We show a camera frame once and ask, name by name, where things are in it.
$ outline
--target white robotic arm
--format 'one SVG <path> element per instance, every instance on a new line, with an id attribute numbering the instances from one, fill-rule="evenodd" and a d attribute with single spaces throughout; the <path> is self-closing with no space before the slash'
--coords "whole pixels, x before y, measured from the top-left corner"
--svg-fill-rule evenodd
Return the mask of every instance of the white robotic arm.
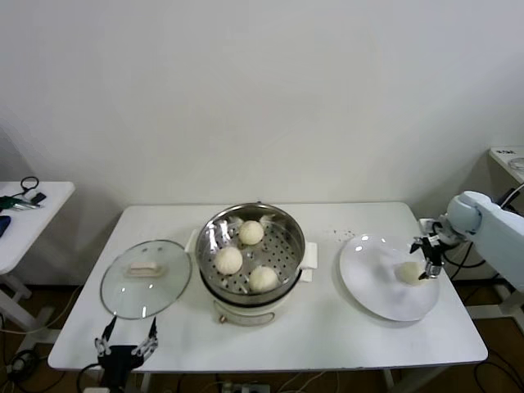
<path id="1" fill-rule="evenodd" d="M 520 215 L 502 210 L 484 194 L 466 191 L 451 200 L 446 215 L 421 220 L 421 224 L 430 235 L 418 239 L 414 247 L 421 247 L 427 260 L 421 278 L 438 275 L 441 252 L 458 242 L 471 241 L 482 258 L 524 291 L 524 218 Z"/>

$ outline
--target cable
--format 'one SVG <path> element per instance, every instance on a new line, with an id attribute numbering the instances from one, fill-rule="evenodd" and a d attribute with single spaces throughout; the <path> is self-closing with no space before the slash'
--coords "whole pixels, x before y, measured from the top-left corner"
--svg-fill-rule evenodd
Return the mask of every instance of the cable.
<path id="1" fill-rule="evenodd" d="M 40 332 L 41 330 L 43 329 L 46 329 L 48 327 L 50 327 L 51 325 L 53 325 L 58 319 L 61 318 L 62 315 L 64 315 L 67 311 L 67 309 L 69 309 L 69 306 L 71 305 L 71 302 L 73 301 L 73 298 L 75 297 L 75 293 L 81 288 L 82 286 L 78 286 L 76 287 L 76 289 L 73 291 L 73 293 L 71 294 L 71 297 L 69 298 L 69 301 L 67 302 L 67 305 L 64 307 L 64 309 L 61 311 L 61 313 L 58 314 L 58 316 L 56 318 L 54 318 L 50 323 L 46 323 L 44 326 L 42 327 L 39 327 L 38 329 L 34 329 L 34 330 L 29 330 L 27 332 L 19 332 L 17 330 L 6 330 L 6 329 L 1 329 L 0 332 L 3 332 L 3 333 L 10 333 L 10 334 L 20 334 L 22 336 L 25 336 L 26 334 L 32 334 L 32 333 L 36 333 L 36 332 Z"/>
<path id="2" fill-rule="evenodd" d="M 215 374 L 215 382 L 219 383 L 220 381 L 220 375 L 218 373 Z M 221 389 L 219 386 L 217 386 L 217 391 L 220 393 Z"/>
<path id="3" fill-rule="evenodd" d="M 469 257 L 469 253 L 471 252 L 472 248 L 473 248 L 473 243 L 469 243 L 469 247 L 468 247 L 468 250 L 466 251 L 466 255 L 463 257 L 462 262 L 460 262 L 460 265 L 458 266 L 458 269 L 455 271 L 455 273 L 453 274 L 453 276 L 451 276 L 451 277 L 449 278 L 450 281 L 453 281 L 453 279 L 454 279 L 455 277 L 457 277 L 457 274 L 459 274 L 460 270 L 462 270 L 464 264 L 466 263 L 466 260 L 467 260 L 468 257 Z"/>
<path id="4" fill-rule="evenodd" d="M 215 386 L 215 385 L 223 385 L 225 382 L 222 382 L 222 381 L 219 381 L 219 382 L 212 382 L 212 383 L 208 383 L 207 385 L 205 385 L 202 390 L 200 391 L 200 393 L 204 393 L 205 391 L 207 391 L 210 387 L 212 386 Z"/>
<path id="5" fill-rule="evenodd" d="M 6 320 L 3 317 L 3 314 L 0 314 L 0 318 L 2 318 L 2 329 L 6 326 Z M 2 332 L 2 360 L 3 365 L 7 366 L 7 354 L 6 354 L 6 333 Z"/>
<path id="6" fill-rule="evenodd" d="M 478 388 L 483 392 L 483 393 L 488 393 L 484 387 L 482 387 L 482 384 L 481 382 L 479 381 L 478 379 L 478 369 L 480 366 L 482 365 L 490 365 L 490 366 L 493 366 L 493 367 L 496 367 L 498 368 L 500 371 L 502 371 L 504 374 L 506 374 L 512 381 L 515 385 L 517 385 L 518 389 L 521 391 L 521 392 L 524 392 L 524 386 L 522 386 L 519 381 L 513 376 L 511 375 L 511 373 L 506 370 L 505 368 L 499 366 L 498 364 L 496 363 L 492 363 L 492 362 L 488 362 L 488 361 L 484 361 L 482 363 L 479 363 L 475 366 L 475 368 L 473 369 L 473 376 L 475 377 L 475 382 L 477 383 L 477 386 Z"/>
<path id="7" fill-rule="evenodd" d="M 301 375 L 301 373 L 297 373 L 293 378 L 291 378 L 291 379 L 287 380 L 286 382 L 284 382 L 283 385 L 280 386 L 280 389 L 277 390 L 277 393 L 282 393 L 282 390 L 284 389 L 284 387 L 289 385 L 293 381 L 295 381 L 300 375 Z"/>
<path id="8" fill-rule="evenodd" d="M 185 375 L 186 374 L 182 374 L 180 376 L 180 378 L 178 379 L 178 381 L 177 381 L 177 390 L 175 391 L 175 393 L 180 393 L 181 392 L 180 387 L 182 386 L 182 380 L 183 380 Z"/>
<path id="9" fill-rule="evenodd" d="M 66 375 L 66 372 L 63 372 L 56 381 L 54 381 L 51 385 L 43 389 L 37 391 L 29 391 L 25 389 L 23 386 L 20 385 L 20 382 L 29 379 L 31 375 L 33 375 L 34 371 L 38 366 L 39 361 L 40 357 L 38 356 L 38 353 L 35 350 L 22 350 L 13 357 L 13 359 L 9 363 L 10 367 L 8 369 L 9 371 L 7 372 L 8 380 L 13 383 L 13 390 L 14 386 L 16 386 L 24 393 L 44 393 L 45 391 L 49 391 L 54 386 L 58 385 L 58 383 L 60 383 L 60 381 Z"/>
<path id="10" fill-rule="evenodd" d="M 508 197 L 504 200 L 504 202 L 500 204 L 500 209 L 503 209 L 504 207 L 506 207 L 506 205 L 512 200 L 513 195 L 515 195 L 517 192 L 519 192 L 523 188 L 524 188 L 524 183 L 522 183 L 520 186 L 515 188 L 515 190 L 511 194 L 509 194 Z"/>
<path id="11" fill-rule="evenodd" d="M 492 278 L 490 278 L 490 280 L 494 280 L 496 279 L 500 274 L 496 274 L 495 276 L 493 276 Z M 475 288 L 475 290 L 472 291 L 472 293 L 470 293 L 469 295 L 467 295 L 466 297 L 464 297 L 464 300 L 462 300 L 463 304 L 466 305 L 466 303 L 468 302 L 468 300 L 470 300 L 473 295 L 475 295 L 482 287 L 477 287 Z"/>
<path id="12" fill-rule="evenodd" d="M 508 365 L 509 368 L 511 368 L 511 371 L 513 371 L 515 373 L 515 375 L 517 376 L 518 381 L 521 383 L 521 386 L 524 389 L 524 381 L 522 380 L 522 377 L 520 376 L 518 371 L 512 366 L 512 364 L 509 363 L 499 352 L 497 352 L 493 348 L 488 348 L 488 351 L 492 352 L 493 354 L 495 354 L 500 360 L 505 362 Z"/>
<path id="13" fill-rule="evenodd" d="M 318 377 L 321 377 L 322 375 L 324 375 L 326 372 L 325 371 L 322 371 L 321 373 L 318 373 L 317 375 L 315 375 L 314 377 L 311 377 L 310 379 L 308 379 L 304 385 L 302 385 L 299 389 L 299 391 L 303 391 L 312 381 L 314 381 L 315 379 L 317 379 Z"/>
<path id="14" fill-rule="evenodd" d="M 439 228 L 442 228 L 442 224 L 439 223 L 438 221 L 435 221 L 433 224 L 431 224 L 431 229 L 433 230 L 433 232 L 436 234 L 436 226 L 438 225 Z"/>
<path id="15" fill-rule="evenodd" d="M 82 393 L 82 388 L 80 387 L 80 379 L 82 378 L 82 375 L 88 371 L 90 368 L 93 368 L 93 367 L 96 367 L 96 366 L 99 366 L 100 364 L 99 363 L 91 363 L 91 364 L 88 364 L 87 366 L 85 366 L 84 368 L 82 368 L 79 372 L 79 375 L 76 376 L 76 391 L 77 393 Z"/>
<path id="16" fill-rule="evenodd" d="M 442 253 L 442 256 L 444 257 L 445 261 L 448 263 L 448 264 L 452 264 L 453 266 L 457 266 L 457 267 L 460 267 L 460 264 L 457 264 L 456 262 L 453 262 L 452 260 L 450 260 L 448 258 L 448 256 L 443 252 Z M 479 266 L 482 266 L 483 264 L 486 263 L 486 260 L 481 260 L 478 264 L 468 264 L 468 265 L 464 265 L 462 267 L 462 269 L 473 269 L 473 268 L 478 268 Z"/>

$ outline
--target small white table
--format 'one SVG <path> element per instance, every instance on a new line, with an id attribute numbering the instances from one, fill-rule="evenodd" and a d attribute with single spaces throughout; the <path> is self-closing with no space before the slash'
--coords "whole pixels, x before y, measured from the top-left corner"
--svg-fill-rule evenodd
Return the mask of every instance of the small white table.
<path id="1" fill-rule="evenodd" d="M 152 239 L 182 245 L 195 228 L 227 206 L 132 206 L 121 216 L 52 348 L 53 368 L 81 369 L 96 360 L 93 339 L 111 321 L 100 283 L 116 256 Z M 286 313 L 263 327 L 219 324 L 196 265 L 185 292 L 157 315 L 159 347 L 138 370 L 145 373 L 274 372 L 445 366 L 479 362 L 487 350 L 444 274 L 440 299 L 422 321 L 398 323 L 363 308 L 343 287 L 340 250 L 353 233 L 419 234 L 402 203 L 280 206 L 318 243 L 312 282 L 293 289 Z M 110 344 L 138 344 L 151 318 L 118 320 Z M 416 391 L 442 367 L 413 371 L 391 391 Z"/>
<path id="2" fill-rule="evenodd" d="M 499 163 L 519 183 L 524 182 L 524 171 L 515 170 L 509 166 L 509 161 L 514 158 L 524 158 L 524 146 L 492 147 L 490 156 Z"/>
<path id="3" fill-rule="evenodd" d="M 18 278 L 8 273 L 18 265 L 40 233 L 66 203 L 75 186 L 70 182 L 41 182 L 37 190 L 47 196 L 40 202 L 43 206 L 41 209 L 3 210 L 0 213 L 0 215 L 11 216 L 11 224 L 0 237 L 0 274 L 2 275 L 0 280 L 15 292 L 11 298 L 0 291 L 0 310 L 27 332 L 42 327 L 49 320 L 54 309 L 44 307 L 36 318 L 25 311 L 17 302 L 21 298 L 29 298 L 31 291 Z M 0 182 L 0 196 L 10 196 L 21 191 L 19 182 Z M 35 334 L 28 334 L 19 350 L 32 348 L 37 342 L 52 344 L 58 332 L 59 330 L 56 329 L 42 329 Z"/>

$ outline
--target floor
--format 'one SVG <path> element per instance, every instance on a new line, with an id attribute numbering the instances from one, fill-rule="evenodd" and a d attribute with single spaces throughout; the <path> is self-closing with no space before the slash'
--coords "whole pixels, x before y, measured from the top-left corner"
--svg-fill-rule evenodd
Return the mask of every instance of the floor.
<path id="1" fill-rule="evenodd" d="M 464 298 L 475 290 L 475 287 L 460 287 L 459 295 Z M 34 295 L 29 300 L 23 300 L 20 303 L 32 314 L 43 305 L 54 305 L 56 309 L 63 309 L 70 298 L 72 290 L 69 288 L 34 289 Z M 499 298 L 495 291 L 490 288 L 482 288 L 477 291 L 469 300 L 468 305 L 496 304 Z M 56 322 L 53 328 L 59 328 L 66 320 L 66 314 Z M 518 330 L 512 320 L 494 319 L 476 321 L 479 329 L 488 347 L 498 351 L 508 362 L 510 362 L 517 371 L 524 375 L 524 337 Z M 16 329 L 16 327 L 7 322 L 7 329 Z M 7 334 L 3 337 L 2 348 L 5 346 L 7 360 L 9 360 L 20 344 L 22 336 Z M 39 346 L 37 351 L 42 357 L 51 350 L 50 346 Z M 432 380 L 424 386 L 419 393 L 464 393 L 464 392 L 481 392 L 477 387 L 473 377 L 473 365 L 453 366 L 444 371 L 439 377 Z M 405 376 L 408 369 L 394 370 L 393 376 L 396 379 Z M 50 393 L 57 392 L 75 392 L 75 381 L 77 373 L 65 373 L 63 379 L 48 390 Z M 286 385 L 285 391 L 299 389 L 310 377 L 316 373 L 304 373 L 292 383 Z M 21 385 L 26 391 L 38 391 L 53 384 L 61 376 L 61 372 L 52 370 L 47 366 L 45 360 L 41 361 L 35 370 L 34 375 Z M 258 381 L 267 383 L 271 386 L 271 391 L 276 392 L 280 386 L 294 377 L 294 373 L 263 373 L 263 374 L 191 374 L 191 375 L 154 375 L 151 380 L 151 393 L 220 393 L 221 382 L 252 382 Z M 139 383 L 141 376 L 132 376 L 129 383 Z M 6 369 L 0 370 L 0 383 L 7 379 Z M 488 393 L 513 393 L 520 390 L 514 386 L 510 379 L 494 367 L 484 367 L 480 373 L 481 383 Z M 95 381 L 89 376 L 83 378 L 83 386 L 95 386 Z M 4 386 L 5 391 L 20 392 L 17 387 L 7 384 Z M 305 389 L 307 393 L 315 392 L 365 392 L 365 393 L 382 393 L 386 391 L 386 385 L 382 372 L 380 371 L 358 371 L 358 372 L 339 372 L 338 389 L 337 373 L 325 373 L 321 377 L 313 380 Z"/>

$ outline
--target glass lid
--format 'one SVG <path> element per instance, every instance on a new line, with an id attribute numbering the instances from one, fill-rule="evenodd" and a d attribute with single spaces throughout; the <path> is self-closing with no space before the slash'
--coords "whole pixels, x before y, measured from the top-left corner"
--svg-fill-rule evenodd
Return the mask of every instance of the glass lid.
<path id="1" fill-rule="evenodd" d="M 177 300 L 190 277 L 191 261 L 182 246 L 168 240 L 144 242 L 115 259 L 104 274 L 100 295 L 119 318 L 147 318 Z"/>

